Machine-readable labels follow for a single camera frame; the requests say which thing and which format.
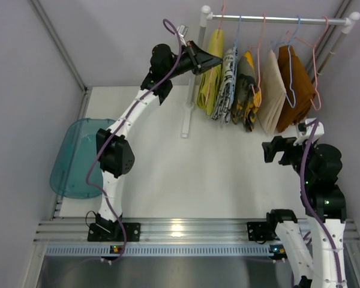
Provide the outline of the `yellow-green trousers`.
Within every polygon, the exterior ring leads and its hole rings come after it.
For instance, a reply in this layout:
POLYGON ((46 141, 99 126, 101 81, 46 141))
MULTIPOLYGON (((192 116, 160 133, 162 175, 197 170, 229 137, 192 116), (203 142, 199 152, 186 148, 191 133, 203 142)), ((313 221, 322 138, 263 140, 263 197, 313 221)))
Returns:
MULTIPOLYGON (((219 58, 223 58, 223 47, 224 47, 224 32, 221 29, 220 31, 220 37, 217 40, 216 39, 216 35, 218 33, 218 29, 216 29, 210 39, 209 39, 209 44, 208 44, 208 49, 207 52, 217 56, 219 58)), ((206 93, 208 90, 208 82, 209 82, 209 74, 210 74, 210 70, 203 73, 201 80, 200 80, 200 86, 199 86, 199 91, 197 94, 197 106, 198 108, 202 109, 206 115, 208 117, 212 116, 213 110, 214 110, 214 105, 215 105, 215 101, 219 92, 219 88, 220 88, 220 77, 221 77, 221 67, 222 64, 210 69, 212 70, 213 74, 212 74, 212 85, 211 85, 211 90, 210 90, 210 95, 209 95, 209 100, 208 103, 205 104, 206 101, 206 93)))

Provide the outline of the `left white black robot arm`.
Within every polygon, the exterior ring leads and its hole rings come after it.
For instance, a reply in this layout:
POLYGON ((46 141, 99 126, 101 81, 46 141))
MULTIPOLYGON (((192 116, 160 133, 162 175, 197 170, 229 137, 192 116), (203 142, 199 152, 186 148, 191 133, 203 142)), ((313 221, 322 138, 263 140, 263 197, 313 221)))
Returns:
POLYGON ((222 62, 220 56, 202 50, 193 41, 181 45, 178 54, 166 44, 153 48, 149 72, 133 102, 117 121, 96 133, 95 162, 103 177, 102 200, 94 223, 89 225, 89 242, 127 241, 121 218, 124 180, 135 162, 131 141, 137 128, 169 95, 171 79, 189 71, 200 75, 222 62))

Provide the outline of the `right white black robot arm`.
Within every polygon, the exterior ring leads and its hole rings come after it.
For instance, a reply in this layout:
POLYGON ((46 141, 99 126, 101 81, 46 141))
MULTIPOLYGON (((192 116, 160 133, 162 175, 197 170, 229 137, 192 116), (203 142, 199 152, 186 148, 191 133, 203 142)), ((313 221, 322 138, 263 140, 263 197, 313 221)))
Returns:
POLYGON ((347 287, 343 237, 346 200, 337 185, 343 165, 341 152, 329 144, 296 144, 295 137, 275 136, 263 142, 264 160, 282 153, 280 165, 291 166, 301 181, 301 201, 310 226, 311 247, 302 235, 295 213, 273 209, 266 221, 286 252, 294 287, 347 287))

